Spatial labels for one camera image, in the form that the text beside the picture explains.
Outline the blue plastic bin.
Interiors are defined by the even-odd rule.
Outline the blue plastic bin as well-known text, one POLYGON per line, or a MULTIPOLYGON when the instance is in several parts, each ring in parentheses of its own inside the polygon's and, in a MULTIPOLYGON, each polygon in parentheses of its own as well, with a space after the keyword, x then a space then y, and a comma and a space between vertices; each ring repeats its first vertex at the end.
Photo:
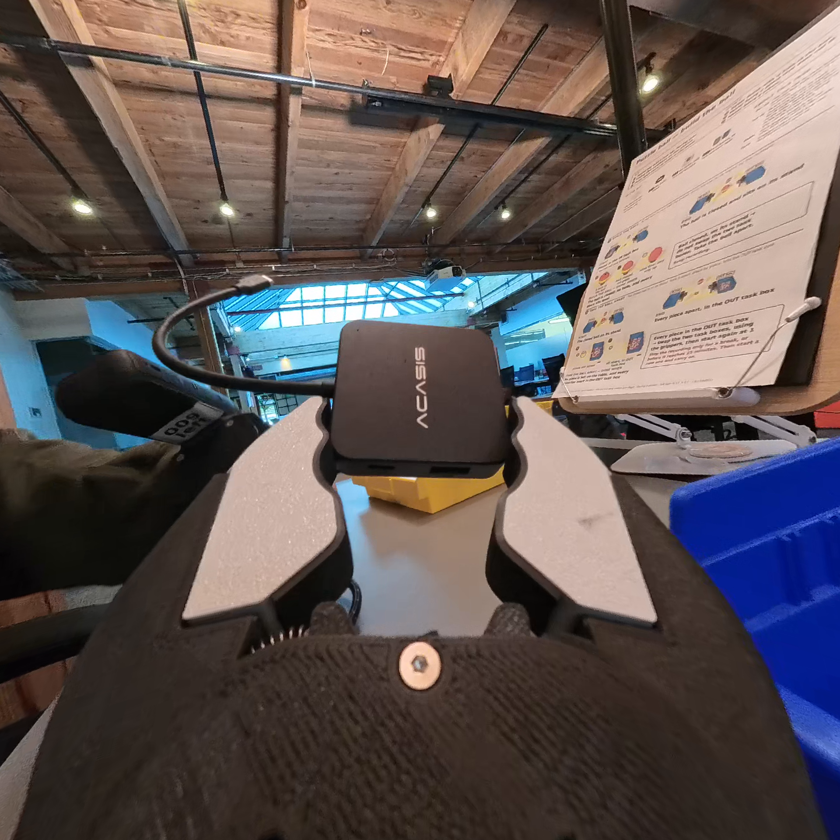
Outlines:
POLYGON ((839 838, 838 438, 677 489, 669 527, 761 653, 839 838))

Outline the black ceiling pipe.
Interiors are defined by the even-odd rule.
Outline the black ceiling pipe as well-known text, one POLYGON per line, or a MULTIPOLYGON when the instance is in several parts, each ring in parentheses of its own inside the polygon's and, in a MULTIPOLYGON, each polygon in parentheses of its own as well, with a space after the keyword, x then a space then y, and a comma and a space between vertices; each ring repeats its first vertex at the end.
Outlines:
POLYGON ((216 77, 249 81, 271 82, 288 88, 312 89, 346 93, 349 95, 374 95, 373 87, 355 86, 349 83, 320 80, 314 77, 295 77, 275 71, 252 70, 242 67, 215 65, 197 59, 178 59, 170 56, 142 53, 134 50, 112 49, 97 45, 83 45, 52 38, 41 38, 17 33, 1 34, 3 46, 52 54, 61 58, 99 58, 121 61, 145 67, 159 67, 168 70, 183 70, 216 77))

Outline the skylight window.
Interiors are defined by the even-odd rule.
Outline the skylight window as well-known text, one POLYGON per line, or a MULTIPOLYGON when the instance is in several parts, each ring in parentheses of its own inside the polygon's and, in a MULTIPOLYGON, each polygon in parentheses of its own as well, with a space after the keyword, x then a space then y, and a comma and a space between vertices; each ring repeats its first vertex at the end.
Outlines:
POLYGON ((272 288, 252 297, 226 301, 223 309, 236 332, 322 326, 356 319, 394 319, 460 309, 472 312, 515 292, 539 288, 544 280, 550 285, 567 285, 576 276, 572 269, 468 276, 452 290, 439 291, 427 289, 419 279, 272 288))

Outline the printed instruction sheet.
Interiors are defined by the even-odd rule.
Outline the printed instruction sheet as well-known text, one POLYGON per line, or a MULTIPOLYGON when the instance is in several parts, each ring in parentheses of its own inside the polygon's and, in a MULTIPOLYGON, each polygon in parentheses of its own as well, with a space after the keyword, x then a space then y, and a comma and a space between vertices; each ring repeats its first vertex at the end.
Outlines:
POLYGON ((762 68, 636 168, 555 395, 576 403, 770 384, 838 152, 838 55, 762 68))

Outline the grey desk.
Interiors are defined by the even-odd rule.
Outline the grey desk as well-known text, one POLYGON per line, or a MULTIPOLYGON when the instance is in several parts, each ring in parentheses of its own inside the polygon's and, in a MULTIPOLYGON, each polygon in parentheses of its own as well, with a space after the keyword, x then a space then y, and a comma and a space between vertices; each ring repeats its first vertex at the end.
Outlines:
MULTIPOLYGON (((646 501, 612 474, 625 524, 659 618, 666 609, 666 585, 686 552, 646 501)), ((445 635, 478 634, 499 601, 486 578, 486 560, 499 499, 499 486, 435 514, 370 499, 348 476, 336 484, 343 503, 355 565, 364 596, 364 633, 412 635, 430 629, 445 635)), ((503 572, 521 573, 525 584, 548 596, 548 608, 562 606, 501 556, 503 572)))

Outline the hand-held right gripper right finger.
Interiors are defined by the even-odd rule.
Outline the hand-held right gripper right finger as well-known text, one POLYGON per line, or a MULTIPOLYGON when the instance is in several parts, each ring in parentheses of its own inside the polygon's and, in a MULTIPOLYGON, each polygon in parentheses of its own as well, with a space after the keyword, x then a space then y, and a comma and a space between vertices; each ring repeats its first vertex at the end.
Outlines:
POLYGON ((527 397, 511 414, 519 469, 493 523, 501 554, 574 614, 653 627, 658 616, 609 468, 527 397))

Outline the black ceiling track rail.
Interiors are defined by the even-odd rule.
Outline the black ceiling track rail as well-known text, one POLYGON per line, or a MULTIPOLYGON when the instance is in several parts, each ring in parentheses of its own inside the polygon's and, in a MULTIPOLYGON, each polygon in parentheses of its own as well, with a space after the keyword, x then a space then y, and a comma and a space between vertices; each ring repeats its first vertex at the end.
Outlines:
POLYGON ((322 87, 330 87, 336 92, 357 98, 361 111, 378 116, 394 114, 400 117, 430 118, 442 123, 503 126, 544 135, 583 134, 614 141, 623 137, 616 125, 591 119, 340 82, 324 82, 322 87))

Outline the black vertical post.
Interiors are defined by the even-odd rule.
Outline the black vertical post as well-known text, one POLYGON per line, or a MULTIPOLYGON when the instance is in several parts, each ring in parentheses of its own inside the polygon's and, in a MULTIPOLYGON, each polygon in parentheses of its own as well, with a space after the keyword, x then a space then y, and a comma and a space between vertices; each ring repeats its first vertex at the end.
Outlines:
POLYGON ((632 162, 648 147, 639 97, 637 60, 629 6, 626 1, 599 2, 623 179, 632 162))

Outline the person's left forearm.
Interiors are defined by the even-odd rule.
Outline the person's left forearm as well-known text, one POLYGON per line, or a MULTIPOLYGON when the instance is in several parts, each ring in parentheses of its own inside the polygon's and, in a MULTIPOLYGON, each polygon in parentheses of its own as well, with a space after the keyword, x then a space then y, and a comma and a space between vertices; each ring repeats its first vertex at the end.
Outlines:
POLYGON ((2 600, 126 582, 215 471, 170 444, 121 452, 3 429, 2 600))

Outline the black USB hub with cable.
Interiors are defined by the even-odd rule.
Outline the black USB hub with cable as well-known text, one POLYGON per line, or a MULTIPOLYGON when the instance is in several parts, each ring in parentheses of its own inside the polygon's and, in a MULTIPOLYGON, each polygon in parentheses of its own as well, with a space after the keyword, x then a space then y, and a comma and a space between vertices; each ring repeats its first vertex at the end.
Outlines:
POLYGON ((330 403, 329 436, 340 471, 352 476, 489 478, 511 448, 508 393, 492 341, 480 331, 360 320, 339 336, 328 381, 268 381, 208 371, 168 350, 174 326, 231 298, 270 288, 250 275, 166 317, 152 337, 156 358, 205 385, 254 394, 320 397, 330 403))

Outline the yellow wooden shelf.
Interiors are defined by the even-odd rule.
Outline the yellow wooden shelf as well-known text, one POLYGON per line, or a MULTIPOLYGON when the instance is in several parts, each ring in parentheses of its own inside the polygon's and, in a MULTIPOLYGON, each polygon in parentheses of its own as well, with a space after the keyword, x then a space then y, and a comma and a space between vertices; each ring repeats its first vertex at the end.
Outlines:
POLYGON ((494 476, 484 479, 354 476, 352 481, 356 486, 365 488, 370 499, 430 515, 477 497, 504 483, 502 469, 494 476))

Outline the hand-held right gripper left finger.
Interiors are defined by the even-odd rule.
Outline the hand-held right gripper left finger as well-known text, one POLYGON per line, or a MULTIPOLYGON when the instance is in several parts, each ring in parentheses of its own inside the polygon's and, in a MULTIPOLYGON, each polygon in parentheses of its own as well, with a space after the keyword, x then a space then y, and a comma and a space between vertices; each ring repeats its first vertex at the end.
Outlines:
POLYGON ((182 620, 255 616, 310 624, 353 577, 329 442, 329 400, 312 397, 229 469, 182 620))

